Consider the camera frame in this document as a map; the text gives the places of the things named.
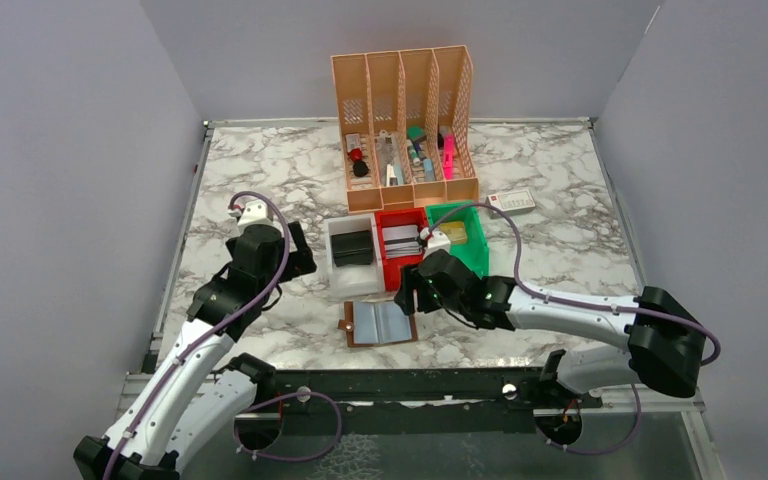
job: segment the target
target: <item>metal frame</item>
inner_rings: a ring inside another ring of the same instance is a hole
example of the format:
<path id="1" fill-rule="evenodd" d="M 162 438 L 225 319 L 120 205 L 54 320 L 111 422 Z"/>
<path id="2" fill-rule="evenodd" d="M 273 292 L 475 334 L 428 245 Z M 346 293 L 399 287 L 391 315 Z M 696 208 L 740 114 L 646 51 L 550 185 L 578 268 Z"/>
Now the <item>metal frame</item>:
<path id="1" fill-rule="evenodd" d="M 702 478 L 706 480 L 726 480 L 719 449 L 708 434 L 708 425 L 702 413 L 683 412 L 681 414 L 690 448 L 696 457 L 696 466 Z"/>
<path id="2" fill-rule="evenodd" d="M 190 222 L 193 220 L 193 211 L 196 208 L 198 199 L 198 189 L 201 186 L 201 179 L 204 176 L 204 165 L 207 162 L 207 155 L 210 153 L 210 144 L 213 141 L 213 127 L 210 122 L 204 122 L 205 132 L 204 140 L 201 145 L 201 154 L 196 164 L 196 174 L 193 176 L 193 183 L 190 185 L 190 196 L 187 199 L 187 210 L 184 212 L 184 221 L 181 223 L 181 230 L 178 233 L 178 240 L 175 244 L 175 254 L 172 258 L 172 268 L 169 270 L 169 276 L 166 278 L 166 286 L 163 289 L 163 299 L 160 303 L 160 311 L 157 319 L 154 321 L 154 332 L 163 336 L 163 326 L 166 321 L 166 315 L 169 313 L 169 304 L 171 303 L 172 292 L 175 290 L 175 280 L 178 278 L 178 268 L 181 266 L 181 256 L 184 253 L 184 246 L 187 244 L 187 231 L 190 229 Z"/>
<path id="3" fill-rule="evenodd" d="M 590 131 L 590 142 L 593 143 L 593 151 L 596 153 L 596 159 L 599 161 L 599 168 L 602 169 L 602 176 L 605 177 L 605 185 L 608 188 L 608 195 L 611 196 L 611 202 L 614 204 L 614 208 L 617 210 L 617 221 L 620 223 L 620 230 L 623 233 L 623 239 L 628 247 L 628 256 L 631 259 L 631 269 L 634 271 L 634 277 L 637 280 L 638 288 L 642 285 L 646 285 L 646 274 L 643 271 L 643 265 L 640 263 L 640 259 L 637 256 L 637 243 L 634 236 L 634 230 L 631 227 L 631 221 L 625 213 L 624 203 L 622 197 L 614 187 L 614 180 L 611 178 L 608 169 L 605 167 L 605 162 L 602 160 L 602 155 L 599 153 L 599 145 L 596 143 L 596 132 L 593 130 L 595 119 L 591 119 L 587 123 L 587 129 Z"/>
<path id="4" fill-rule="evenodd" d="M 152 337 L 151 346 L 149 347 L 148 356 L 154 351 L 156 355 L 156 349 L 159 348 L 159 338 L 162 338 L 163 328 L 165 326 L 165 318 L 169 310 L 169 304 L 171 300 L 172 292 L 175 287 L 175 280 L 177 279 L 177 270 L 180 266 L 181 255 L 183 253 L 184 245 L 186 244 L 186 234 L 192 221 L 193 211 L 198 196 L 198 189 L 201 184 L 202 176 L 205 170 L 205 163 L 210 151 L 210 145 L 213 139 L 213 133 L 216 128 L 219 127 L 253 127 L 264 124 L 278 124 L 281 126 L 296 126 L 296 125 L 310 125 L 311 122 L 316 123 L 329 123 L 336 121 L 336 118 L 319 117 L 319 118 L 285 118 L 285 119 L 263 119 L 263 120 L 220 120 L 220 121 L 206 121 L 204 125 L 206 127 L 204 142 L 202 145 L 201 155 L 198 161 L 198 171 L 193 178 L 193 184 L 190 189 L 190 197 L 187 204 L 187 210 L 185 212 L 184 221 L 182 222 L 181 231 L 178 237 L 177 247 L 175 249 L 175 256 L 173 258 L 172 266 L 169 272 L 169 277 L 166 282 L 166 288 L 163 292 L 163 299 L 160 311 L 155 322 L 154 335 Z M 563 118 L 563 119 L 546 119 L 546 118 L 480 118 L 472 119 L 472 123 L 510 123 L 510 124 L 528 124 L 528 123 L 550 123 L 555 125 L 584 125 L 587 127 L 590 133 L 591 142 L 596 153 L 596 158 L 599 162 L 599 166 L 602 170 L 603 177 L 605 178 L 608 193 L 611 196 L 611 200 L 614 203 L 614 207 L 617 210 L 618 221 L 620 223 L 620 229 L 623 232 L 623 237 L 626 245 L 629 249 L 629 257 L 631 259 L 632 270 L 634 271 L 635 279 L 638 286 L 644 285 L 645 274 L 639 261 L 635 243 L 635 237 L 631 228 L 631 223 L 625 214 L 621 197 L 618 195 L 613 180 L 608 173 L 602 156 L 599 152 L 599 147 L 596 142 L 596 136 L 593 130 L 593 122 L 595 119 L 580 117 L 580 118 Z M 142 392 L 145 385 L 151 378 L 150 374 L 129 374 L 125 379 L 123 385 L 122 395 L 120 397 L 119 405 L 117 408 L 117 418 L 128 409 L 128 407 L 136 400 L 137 396 Z M 211 386 L 213 382 L 210 379 L 206 379 L 202 386 L 199 388 L 198 394 L 195 398 L 200 397 L 206 389 Z M 702 478 L 708 480 L 725 480 L 725 474 L 723 473 L 722 465 L 719 460 L 716 445 L 712 442 L 711 437 L 708 434 L 707 426 L 705 425 L 702 413 L 704 412 L 704 403 L 702 401 L 701 394 L 697 391 L 697 395 L 691 399 L 677 399 L 672 397 L 666 397 L 660 395 L 648 388 L 640 387 L 638 389 L 641 397 L 641 407 L 645 412 L 680 412 L 684 421 L 685 429 L 688 434 L 688 441 L 694 452 L 697 466 Z M 588 415 L 599 414 L 616 414 L 616 413 L 631 413 L 634 411 L 635 402 L 631 389 L 628 387 L 610 387 L 602 389 L 601 398 L 604 406 L 600 409 L 588 409 Z M 535 410 L 535 413 L 553 413 L 554 410 Z"/>
<path id="5" fill-rule="evenodd" d="M 223 128 L 223 127 L 256 127 L 264 124 L 273 125 L 280 123 L 283 127 L 293 127 L 299 124 L 309 125 L 314 123 L 337 123 L 337 117 L 297 117 L 297 118 L 260 118 L 251 120 L 211 120 L 206 122 L 207 127 Z M 510 123 L 510 124 L 528 124 L 528 123 L 551 123 L 553 125 L 585 125 L 588 126 L 590 122 L 589 117 L 569 117 L 569 118 L 505 118 L 505 117 L 485 117 L 485 118 L 471 118 L 469 123 Z"/>

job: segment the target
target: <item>small black object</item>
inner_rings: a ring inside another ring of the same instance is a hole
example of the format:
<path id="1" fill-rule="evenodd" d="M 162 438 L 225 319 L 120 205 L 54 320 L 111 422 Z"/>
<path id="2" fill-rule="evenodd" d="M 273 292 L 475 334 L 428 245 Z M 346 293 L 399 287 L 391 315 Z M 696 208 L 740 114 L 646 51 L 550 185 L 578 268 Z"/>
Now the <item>small black object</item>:
<path id="1" fill-rule="evenodd" d="M 352 164 L 352 173 L 354 173 L 356 177 L 365 177 L 369 174 L 369 167 L 363 160 L 358 160 Z"/>
<path id="2" fill-rule="evenodd" d="M 341 233 L 331 236 L 331 256 L 338 267 L 346 265 L 370 265 L 372 263 L 374 243 L 372 232 Z"/>
<path id="3" fill-rule="evenodd" d="M 699 323 L 666 291 L 645 287 L 637 299 L 642 308 L 669 313 Z M 705 336 L 666 320 L 637 314 L 626 327 L 632 370 L 656 392 L 678 398 L 696 394 Z"/>

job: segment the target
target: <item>teal object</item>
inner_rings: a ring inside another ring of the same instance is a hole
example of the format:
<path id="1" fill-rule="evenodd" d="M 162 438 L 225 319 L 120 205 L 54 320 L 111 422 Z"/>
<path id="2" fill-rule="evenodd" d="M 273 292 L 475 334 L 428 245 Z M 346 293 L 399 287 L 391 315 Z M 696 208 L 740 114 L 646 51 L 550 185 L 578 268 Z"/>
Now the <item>teal object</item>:
<path id="1" fill-rule="evenodd" d="M 424 160 L 422 160 L 422 167 L 425 169 L 425 181 L 426 182 L 434 182 L 437 179 L 434 177 L 434 166 L 431 165 L 431 159 L 428 157 L 425 157 Z"/>
<path id="2" fill-rule="evenodd" d="M 425 141 L 425 130 L 422 129 L 422 127 L 408 127 L 408 138 L 412 142 L 424 142 Z"/>
<path id="3" fill-rule="evenodd" d="M 443 215 L 456 207 L 470 202 L 444 203 L 441 205 L 429 205 L 425 207 L 428 216 L 428 224 L 431 225 Z M 476 275 L 483 277 L 490 271 L 490 249 L 487 247 L 487 239 L 484 238 L 484 230 L 481 229 L 481 221 L 478 219 L 478 210 L 475 207 L 465 208 L 446 219 L 446 222 L 464 223 L 467 241 L 463 245 L 452 245 L 449 253 L 464 262 Z"/>

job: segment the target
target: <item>white marble surface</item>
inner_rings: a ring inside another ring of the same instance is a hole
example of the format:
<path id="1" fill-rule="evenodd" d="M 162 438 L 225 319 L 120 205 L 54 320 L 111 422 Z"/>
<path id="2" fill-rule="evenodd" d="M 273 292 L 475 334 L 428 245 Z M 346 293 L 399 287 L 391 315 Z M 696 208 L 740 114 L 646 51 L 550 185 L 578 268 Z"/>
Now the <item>white marble surface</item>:
<path id="1" fill-rule="evenodd" d="M 537 209 L 515 217 L 522 233 L 525 278 L 576 293 L 622 295 L 637 285 L 590 135 L 584 125 L 481 124 L 469 144 L 489 192 L 531 189 Z M 333 123 L 234 127 L 214 132 L 187 235 L 161 358 L 186 320 L 193 292 L 228 261 L 235 235 L 230 196 L 254 189 L 288 220 L 299 220 L 319 270 L 283 286 L 284 297 L 263 314 L 228 355 L 249 352 L 279 368 L 431 368 L 541 365 L 558 348 L 586 340 L 544 331 L 470 330 L 445 313 L 417 315 L 419 341 L 367 349 L 346 347 L 337 330 L 341 302 L 328 290 L 322 220 L 344 216 L 346 198 L 339 133 Z M 511 275 L 513 234 L 481 212 L 490 273 Z"/>

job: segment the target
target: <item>gray wall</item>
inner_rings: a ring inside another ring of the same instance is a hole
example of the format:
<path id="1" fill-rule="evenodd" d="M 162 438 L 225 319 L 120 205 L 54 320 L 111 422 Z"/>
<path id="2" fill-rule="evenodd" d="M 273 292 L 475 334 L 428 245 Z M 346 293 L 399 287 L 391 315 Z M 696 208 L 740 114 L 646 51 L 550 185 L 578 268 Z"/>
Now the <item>gray wall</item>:
<path id="1" fill-rule="evenodd" d="M 0 0 L 0 479 L 77 478 L 112 422 L 201 130 L 136 0 Z"/>
<path id="2" fill-rule="evenodd" d="M 331 55 L 453 44 L 473 116 L 596 116 L 660 2 L 142 0 L 212 120 L 335 116 Z"/>
<path id="3" fill-rule="evenodd" d="M 719 334 L 731 479 L 768 478 L 768 1 L 669 0 L 597 123 L 647 281 Z"/>

